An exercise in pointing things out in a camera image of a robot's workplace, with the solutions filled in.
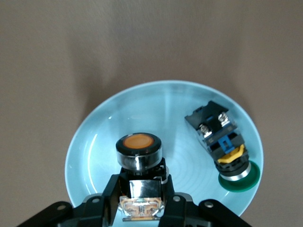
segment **orange push button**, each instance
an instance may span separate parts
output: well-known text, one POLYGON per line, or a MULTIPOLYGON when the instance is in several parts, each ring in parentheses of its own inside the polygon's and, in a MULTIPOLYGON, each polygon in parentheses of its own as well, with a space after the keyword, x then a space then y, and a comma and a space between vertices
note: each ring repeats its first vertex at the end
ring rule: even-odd
POLYGON ((131 149, 143 149, 152 145, 153 138, 146 134, 135 134, 127 137, 123 141, 123 145, 131 149))

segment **bolt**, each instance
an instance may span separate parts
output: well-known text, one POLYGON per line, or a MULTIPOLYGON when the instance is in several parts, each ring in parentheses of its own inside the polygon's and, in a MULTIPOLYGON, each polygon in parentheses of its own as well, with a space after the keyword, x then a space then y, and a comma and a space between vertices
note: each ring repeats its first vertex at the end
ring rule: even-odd
POLYGON ((205 135, 205 134, 207 134, 208 132, 209 132, 209 128, 206 126, 206 125, 204 125, 204 124, 201 124, 200 125, 200 130, 201 130, 201 132, 205 135))
POLYGON ((219 122, 227 122, 228 121, 228 117, 227 117, 226 113, 222 112, 218 116, 218 120, 219 120, 219 122))
POLYGON ((66 208, 65 205, 60 205, 59 207, 57 207, 57 210, 64 210, 66 208))
POLYGON ((214 207, 213 203, 210 202, 210 201, 206 201, 206 202, 204 203, 204 205, 205 205, 206 207, 208 207, 208 208, 214 207))
POLYGON ((172 198, 172 200, 173 201, 175 201, 175 202, 180 202, 181 201, 181 198, 179 197, 179 196, 174 196, 173 198, 172 198))

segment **light blue bowl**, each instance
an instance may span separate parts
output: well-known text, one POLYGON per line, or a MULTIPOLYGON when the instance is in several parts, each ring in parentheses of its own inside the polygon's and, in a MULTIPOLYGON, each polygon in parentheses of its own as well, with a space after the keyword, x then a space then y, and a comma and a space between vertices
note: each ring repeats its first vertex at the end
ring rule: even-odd
MULTIPOLYGON (((248 114, 225 94, 187 81, 157 81, 124 90, 100 104, 75 133, 65 163, 66 187, 73 206, 94 193, 103 192, 112 174, 121 166, 116 142, 124 135, 148 132, 163 144, 163 157, 176 192, 185 192, 198 204, 216 199, 241 215, 252 201, 259 182, 246 192, 229 192, 220 186, 212 158, 203 149, 184 117, 213 100, 227 108, 245 140, 250 160, 262 175, 263 148, 248 114)), ((117 213, 115 227, 156 227, 158 221, 123 222, 117 213)))

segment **metal screw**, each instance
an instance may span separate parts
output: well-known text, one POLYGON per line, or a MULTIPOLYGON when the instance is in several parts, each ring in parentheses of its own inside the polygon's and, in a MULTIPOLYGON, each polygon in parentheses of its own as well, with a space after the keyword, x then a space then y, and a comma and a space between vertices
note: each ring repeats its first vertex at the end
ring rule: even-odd
POLYGON ((181 201, 181 198, 179 197, 179 196, 174 196, 173 198, 172 198, 172 200, 173 201, 175 201, 175 202, 180 202, 181 201))
POLYGON ((204 124, 201 124, 201 125, 200 125, 200 130, 201 130, 201 132, 202 132, 204 135, 207 134, 207 133, 209 132, 208 127, 207 127, 206 125, 204 125, 204 124))
POLYGON ((57 207, 57 210, 64 210, 66 208, 65 205, 60 205, 59 207, 57 207))
POLYGON ((228 117, 226 115, 225 112, 222 112, 219 116, 218 116, 218 120, 219 122, 227 122, 228 121, 228 117))
POLYGON ((100 201, 99 198, 94 198, 94 199, 92 200, 93 203, 97 203, 97 202, 99 202, 99 201, 100 201))
POLYGON ((204 136, 204 138, 208 137, 210 134, 212 134, 212 132, 209 130, 209 128, 204 125, 204 124, 201 124, 200 125, 200 130, 204 136))
POLYGON ((210 202, 210 201, 206 201, 206 202, 204 203, 204 205, 205 205, 206 207, 208 207, 208 208, 214 207, 213 203, 210 202))

